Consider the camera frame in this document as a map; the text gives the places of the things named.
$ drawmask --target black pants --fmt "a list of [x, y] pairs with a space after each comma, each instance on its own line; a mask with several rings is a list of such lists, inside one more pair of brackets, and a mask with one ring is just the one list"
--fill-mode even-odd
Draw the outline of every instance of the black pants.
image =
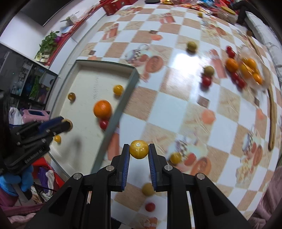
[[237, 23], [242, 25], [245, 17], [246, 17], [246, 11], [251, 12], [256, 17], [258, 17], [262, 22], [266, 25], [268, 25], [267, 21], [264, 19], [264, 17], [261, 15], [261, 13], [248, 1], [242, 0], [240, 2], [237, 2], [230, 7], [232, 10], [240, 10], [238, 15]]

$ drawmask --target yellow jar lid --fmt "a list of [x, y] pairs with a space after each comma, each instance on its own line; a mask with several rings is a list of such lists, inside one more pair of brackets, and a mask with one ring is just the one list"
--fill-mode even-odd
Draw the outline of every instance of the yellow jar lid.
[[221, 8], [222, 8], [225, 12], [227, 12], [227, 13], [229, 13], [229, 14], [232, 14], [232, 15], [235, 15], [235, 14], [236, 14], [234, 10], [229, 9], [229, 8], [226, 7], [226, 6], [221, 6]]

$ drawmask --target green potted plant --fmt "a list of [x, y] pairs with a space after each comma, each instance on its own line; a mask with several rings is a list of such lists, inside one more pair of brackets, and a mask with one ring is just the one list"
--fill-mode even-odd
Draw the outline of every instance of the green potted plant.
[[42, 40], [42, 43], [39, 45], [40, 49], [35, 56], [36, 61], [40, 61], [40, 62], [48, 61], [48, 58], [50, 57], [52, 52], [57, 48], [57, 43], [55, 42], [57, 33], [59, 33], [59, 31], [56, 32], [51, 31], [50, 34], [48, 34], [45, 37], [45, 39]]

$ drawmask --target green fruit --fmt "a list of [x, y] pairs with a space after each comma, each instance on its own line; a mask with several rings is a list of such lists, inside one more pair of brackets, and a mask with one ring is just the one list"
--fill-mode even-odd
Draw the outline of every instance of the green fruit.
[[204, 74], [208, 77], [212, 77], [214, 75], [214, 68], [212, 66], [205, 67]]
[[197, 44], [196, 44], [195, 42], [193, 42], [193, 41], [190, 41], [190, 42], [188, 42], [188, 44], [187, 44], [187, 49], [188, 49], [189, 51], [191, 51], [191, 52], [194, 52], [194, 51], [196, 51], [196, 49], [197, 49]]

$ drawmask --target silver screw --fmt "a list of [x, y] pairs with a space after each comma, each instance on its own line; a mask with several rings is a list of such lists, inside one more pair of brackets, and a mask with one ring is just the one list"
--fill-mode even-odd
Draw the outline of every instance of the silver screw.
[[170, 170], [173, 169], [173, 167], [171, 165], [165, 165], [164, 169], [167, 170], [167, 171], [170, 171]]
[[206, 177], [206, 176], [205, 176], [203, 173], [198, 173], [198, 174], [197, 174], [197, 178], [200, 179], [200, 180], [205, 179], [205, 177]]
[[106, 167], [106, 170], [107, 170], [107, 171], [113, 171], [113, 170], [114, 170], [114, 166], [108, 165], [108, 166]]
[[76, 173], [76, 174], [73, 175], [73, 178], [74, 178], [75, 180], [79, 180], [81, 177], [82, 177], [82, 176], [81, 176], [80, 173]]

